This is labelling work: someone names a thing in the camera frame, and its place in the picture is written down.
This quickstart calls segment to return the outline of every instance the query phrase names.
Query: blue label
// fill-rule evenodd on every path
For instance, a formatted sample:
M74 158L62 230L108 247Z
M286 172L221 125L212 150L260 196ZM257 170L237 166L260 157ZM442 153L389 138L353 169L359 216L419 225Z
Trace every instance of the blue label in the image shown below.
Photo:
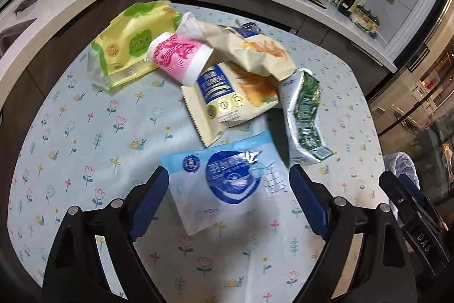
M217 152L207 163L206 179L220 200L238 204L251 196L260 184L262 170L257 170L261 152Z
M232 29L235 30L238 34L240 34L243 38L254 37L256 35L260 35L258 32L243 29L243 28L232 28Z
M201 93L208 104L223 95L233 93L229 80L218 65L212 65L198 79Z
M199 167L200 167L200 159L198 157L191 154L189 156L186 156L183 159L183 169L186 172L189 172L189 173L197 172Z

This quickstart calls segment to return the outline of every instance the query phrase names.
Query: light blue tablecloth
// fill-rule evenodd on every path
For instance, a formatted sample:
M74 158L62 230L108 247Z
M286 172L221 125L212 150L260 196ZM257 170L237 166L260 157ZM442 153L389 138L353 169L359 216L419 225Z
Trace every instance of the light blue tablecloth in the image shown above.
M234 26L235 19L251 21L201 7L173 6L208 22ZM384 170L380 144L351 69L306 40L258 24L287 48L297 66L313 70L321 82L319 127L335 155L306 167L312 180L355 205L374 208L386 202L378 188ZM40 285L54 236L70 206L104 207L145 182L159 164L159 155L203 148L179 85L164 73L155 71L116 91L103 92L90 84L86 69L83 51L33 121L11 185L11 242ZM260 117L229 129L218 144L265 129L266 120ZM282 220L291 220L294 227L283 230ZM311 232L294 199L287 209L270 216L265 228L255 225L253 215L229 223L218 220L188 237L167 193L156 220L135 247L169 302L290 302L324 243ZM112 291L124 296L104 239L97 241ZM207 266L212 270L202 274L200 268Z

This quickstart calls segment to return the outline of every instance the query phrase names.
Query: pink paper cup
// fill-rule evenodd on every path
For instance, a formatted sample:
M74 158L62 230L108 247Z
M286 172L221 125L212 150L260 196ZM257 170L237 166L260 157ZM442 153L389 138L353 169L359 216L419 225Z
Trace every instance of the pink paper cup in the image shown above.
M181 84L192 86L212 52L201 41L165 32L151 42L147 56Z

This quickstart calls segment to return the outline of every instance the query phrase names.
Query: white countertop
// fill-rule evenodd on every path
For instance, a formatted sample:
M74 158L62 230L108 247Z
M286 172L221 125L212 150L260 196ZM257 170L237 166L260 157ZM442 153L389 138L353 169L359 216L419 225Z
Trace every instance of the white countertop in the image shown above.
M23 21L34 18L36 21L19 36L0 59L0 106L4 104L21 73L47 41L68 21L96 0L38 0L37 3L15 16L12 11L21 1L15 0L0 14L0 31ZM334 7L323 10L306 0L271 1L301 12L334 29L391 72L397 70L392 61L388 59L384 48L376 40L359 30L348 18L337 12Z

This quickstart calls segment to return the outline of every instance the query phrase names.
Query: tablecloth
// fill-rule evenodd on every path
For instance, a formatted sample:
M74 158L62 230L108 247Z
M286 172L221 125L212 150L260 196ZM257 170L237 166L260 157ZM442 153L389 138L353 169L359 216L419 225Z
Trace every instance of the tablecloth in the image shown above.
M234 26L236 19L253 21L202 7L173 7L207 22ZM318 123L334 156L305 167L312 180L354 205L375 208L387 202L378 187L384 170L380 144L351 69L319 46L264 23L258 25L286 47L297 66L313 70L321 83ZM114 91L102 91L87 78L86 52L71 63L45 99L12 179L11 242L39 285L54 236L70 206L97 209L124 198L149 178L159 155L203 148L179 85L171 78L154 71ZM260 133L266 124L259 117L229 129L217 144ZM219 219L190 237L167 192L135 248L169 302L291 302L324 245L291 194L284 209ZM289 223L292 227L282 226ZM96 240L112 291L127 298L104 238Z

